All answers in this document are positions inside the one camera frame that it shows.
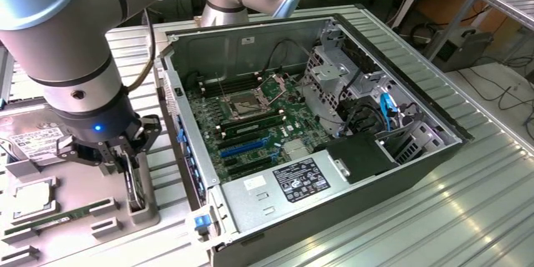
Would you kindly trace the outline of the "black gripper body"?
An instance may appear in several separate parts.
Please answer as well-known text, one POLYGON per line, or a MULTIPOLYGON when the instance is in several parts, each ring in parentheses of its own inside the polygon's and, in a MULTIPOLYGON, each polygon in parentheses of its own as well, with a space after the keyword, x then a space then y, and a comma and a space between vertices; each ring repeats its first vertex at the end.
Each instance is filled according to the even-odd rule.
POLYGON ((123 168, 122 133, 127 120, 138 115, 128 99, 127 87, 122 86, 116 96, 96 110, 71 113, 54 108, 52 111, 66 125, 68 136, 92 143, 106 142, 116 159, 116 167, 123 168))

